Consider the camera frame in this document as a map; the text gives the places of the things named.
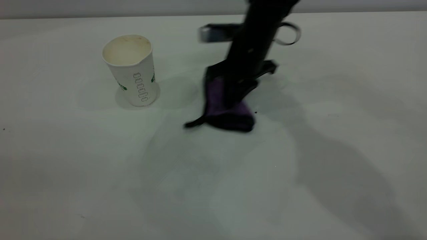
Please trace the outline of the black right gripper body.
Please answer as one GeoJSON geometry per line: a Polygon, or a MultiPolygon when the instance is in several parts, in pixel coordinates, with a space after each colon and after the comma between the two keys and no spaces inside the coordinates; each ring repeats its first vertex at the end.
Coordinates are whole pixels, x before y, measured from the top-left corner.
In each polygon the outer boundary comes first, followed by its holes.
{"type": "Polygon", "coordinates": [[[205,71],[205,84],[222,80],[223,85],[236,84],[240,80],[256,81],[265,74],[274,74],[279,67],[273,60],[261,61],[257,66],[250,64],[239,65],[228,60],[208,66],[205,71]]]}

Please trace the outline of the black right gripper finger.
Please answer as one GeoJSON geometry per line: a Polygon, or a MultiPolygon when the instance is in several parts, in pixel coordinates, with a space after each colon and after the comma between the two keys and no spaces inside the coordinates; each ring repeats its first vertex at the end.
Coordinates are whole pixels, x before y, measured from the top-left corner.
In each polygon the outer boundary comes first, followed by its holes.
{"type": "Polygon", "coordinates": [[[225,108],[232,108],[236,102],[236,83],[233,79],[223,80],[223,105],[225,108]]]}
{"type": "Polygon", "coordinates": [[[255,88],[258,87],[257,79],[239,79],[236,81],[236,104],[243,99],[255,88]]]}

